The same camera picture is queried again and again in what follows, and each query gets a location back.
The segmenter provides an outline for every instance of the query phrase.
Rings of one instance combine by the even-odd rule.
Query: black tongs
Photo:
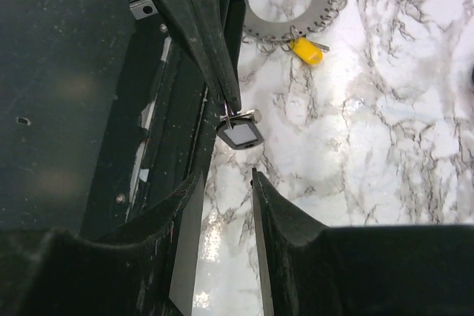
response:
[[[263,141],[255,112],[241,111],[238,79],[224,40],[219,0],[152,0],[164,18],[171,38],[193,57],[223,118],[218,135],[234,149]],[[248,125],[249,128],[236,126]]]

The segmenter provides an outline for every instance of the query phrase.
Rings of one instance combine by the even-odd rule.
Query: metal bracket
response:
[[[140,20],[158,13],[152,0],[129,0],[130,11],[135,19]]]

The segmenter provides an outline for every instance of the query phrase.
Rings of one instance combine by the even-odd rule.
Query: metal ring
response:
[[[271,41],[257,40],[257,50],[262,53],[272,53],[276,49],[276,43]]]
[[[321,17],[327,15],[328,4],[330,5],[330,0],[311,0],[308,9],[296,19],[286,22],[270,22],[260,19],[247,1],[244,29],[246,33],[259,39],[275,36],[275,41],[282,41],[290,32],[290,28],[294,27],[298,29],[298,37],[301,37],[316,30],[321,22]]]
[[[284,52],[291,52],[291,50],[292,50],[292,47],[290,46],[289,42],[285,42],[285,43],[281,44],[280,46],[281,46],[281,49]]]
[[[227,128],[231,130],[232,124],[230,123],[230,114],[229,114],[230,108],[229,108],[229,104],[226,101],[224,102],[224,110],[225,110],[225,122],[227,123]]]

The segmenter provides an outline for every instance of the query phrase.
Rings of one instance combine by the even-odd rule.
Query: metal screw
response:
[[[125,195],[123,194],[118,194],[116,198],[116,203],[117,204],[123,204],[125,202]]]

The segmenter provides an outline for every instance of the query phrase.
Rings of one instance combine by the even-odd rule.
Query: white marble surface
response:
[[[259,2],[277,19],[295,0]],[[311,68],[243,45],[244,108],[266,141],[216,144],[193,315],[262,315],[252,167],[329,226],[473,222],[473,14],[473,0],[348,0],[311,37],[331,47]]]

